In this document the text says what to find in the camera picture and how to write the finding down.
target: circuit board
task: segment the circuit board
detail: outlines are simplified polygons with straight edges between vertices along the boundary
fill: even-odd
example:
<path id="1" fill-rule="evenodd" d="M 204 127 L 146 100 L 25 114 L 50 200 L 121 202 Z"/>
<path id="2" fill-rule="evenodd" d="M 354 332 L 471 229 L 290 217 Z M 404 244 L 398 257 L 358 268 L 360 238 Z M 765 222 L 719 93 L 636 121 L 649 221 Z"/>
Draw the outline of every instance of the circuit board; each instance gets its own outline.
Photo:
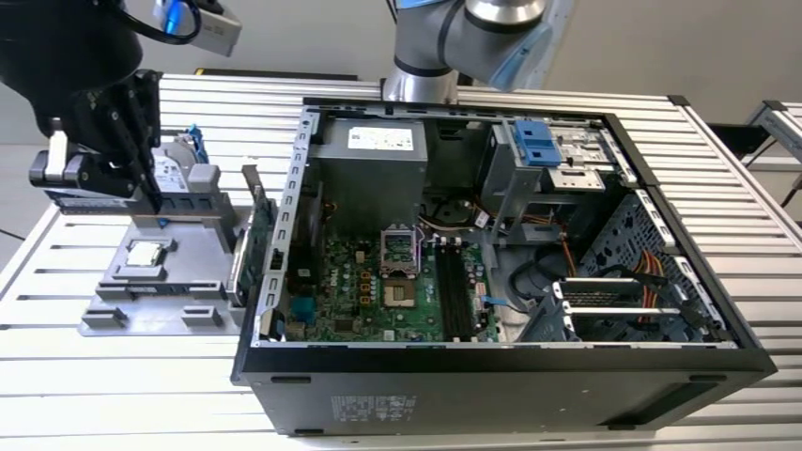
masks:
<path id="1" fill-rule="evenodd" d="M 393 243 L 392 252 L 403 255 Z M 380 242 L 329 237 L 321 278 L 314 293 L 313 317 L 290 313 L 289 338 L 310 342 L 441 342 L 443 317 L 436 275 L 436 249 L 421 243 L 420 272 L 415 279 L 380 276 Z M 483 310 L 487 292 L 477 246 L 461 251 L 468 298 L 464 302 L 476 325 L 473 341 L 497 341 L 495 318 Z"/>

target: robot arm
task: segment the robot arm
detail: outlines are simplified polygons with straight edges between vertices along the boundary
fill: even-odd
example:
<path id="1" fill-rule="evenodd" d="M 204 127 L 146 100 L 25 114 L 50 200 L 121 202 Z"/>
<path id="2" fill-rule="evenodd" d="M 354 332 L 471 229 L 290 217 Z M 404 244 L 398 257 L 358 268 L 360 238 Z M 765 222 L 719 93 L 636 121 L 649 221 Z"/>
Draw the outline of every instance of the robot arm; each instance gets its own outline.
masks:
<path id="1" fill-rule="evenodd" d="M 547 0 L 397 0 L 388 101 L 452 103 L 456 71 L 501 91 L 520 87 L 551 41 Z"/>
<path id="2" fill-rule="evenodd" d="M 133 18 L 121 0 L 0 5 L 0 81 L 30 102 L 50 139 L 30 183 L 45 188 L 62 212 L 160 209 L 152 155 L 161 134 L 158 74 L 136 69 L 142 56 L 136 34 L 174 45 L 204 37 L 201 47 L 228 55 L 238 26 L 216 0 L 158 5 L 170 11 L 164 31 Z M 214 30 L 201 23 L 217 25 L 222 17 L 232 33 L 209 37 Z"/>

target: motherboard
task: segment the motherboard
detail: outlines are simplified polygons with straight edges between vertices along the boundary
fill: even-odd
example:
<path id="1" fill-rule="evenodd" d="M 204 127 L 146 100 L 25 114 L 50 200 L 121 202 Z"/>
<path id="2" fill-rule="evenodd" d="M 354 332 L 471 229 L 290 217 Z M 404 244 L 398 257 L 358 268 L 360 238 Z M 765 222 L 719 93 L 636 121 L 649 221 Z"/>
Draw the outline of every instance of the motherboard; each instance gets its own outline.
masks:
<path id="1" fill-rule="evenodd" d="M 384 261 L 416 263 L 415 273 L 381 272 Z M 452 268 L 456 261 L 459 268 Z M 416 235 L 412 241 L 393 238 L 384 245 L 332 236 L 324 243 L 314 295 L 290 301 L 286 339 L 497 341 L 492 311 L 483 304 L 488 295 L 477 245 L 440 245 Z"/>

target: white label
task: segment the white label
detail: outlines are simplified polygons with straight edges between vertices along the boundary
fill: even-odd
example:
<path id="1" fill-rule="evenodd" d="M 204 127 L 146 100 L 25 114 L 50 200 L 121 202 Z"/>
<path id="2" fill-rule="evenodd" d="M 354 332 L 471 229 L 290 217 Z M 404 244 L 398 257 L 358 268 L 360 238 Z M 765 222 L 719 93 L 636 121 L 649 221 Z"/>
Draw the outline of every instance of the white label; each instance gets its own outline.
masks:
<path id="1" fill-rule="evenodd" d="M 484 226 L 487 226 L 488 219 L 489 219 L 489 215 L 484 211 L 481 211 L 479 213 L 479 216 L 476 216 L 476 227 L 484 228 Z"/>
<path id="2" fill-rule="evenodd" d="M 412 131 L 409 129 L 353 127 L 348 132 L 348 148 L 412 150 Z"/>
<path id="3" fill-rule="evenodd" d="M 330 397 L 334 420 L 342 423 L 409 421 L 416 402 L 411 395 Z"/>
<path id="4" fill-rule="evenodd" d="M 153 287 L 128 287 L 130 293 L 156 293 Z"/>
<path id="5" fill-rule="evenodd" d="M 172 158 L 153 156 L 153 176 L 161 193 L 188 193 L 186 180 Z"/>
<path id="6" fill-rule="evenodd" d="M 124 199 L 100 199 L 100 198 L 77 198 L 77 197 L 61 197 L 57 200 L 57 204 L 64 207 L 125 207 Z"/>

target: aluminum table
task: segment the aluminum table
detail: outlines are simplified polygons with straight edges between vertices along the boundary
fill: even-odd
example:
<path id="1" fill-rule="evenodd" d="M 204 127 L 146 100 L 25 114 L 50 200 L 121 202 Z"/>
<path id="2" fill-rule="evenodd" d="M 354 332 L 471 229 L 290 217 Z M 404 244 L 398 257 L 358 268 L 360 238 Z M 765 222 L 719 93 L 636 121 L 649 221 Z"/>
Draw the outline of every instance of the aluminum table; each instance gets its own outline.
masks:
<path id="1" fill-rule="evenodd" d="M 166 76 L 161 125 L 197 124 L 236 203 L 256 163 L 278 195 L 301 97 L 376 99 L 374 83 Z M 464 87 L 460 103 L 613 113 L 779 372 L 656 432 L 290 439 L 228 382 L 234 336 L 93 337 L 74 325 L 124 217 L 50 208 L 0 275 L 0 448 L 802 449 L 802 232 L 692 109 L 665 96 Z"/>

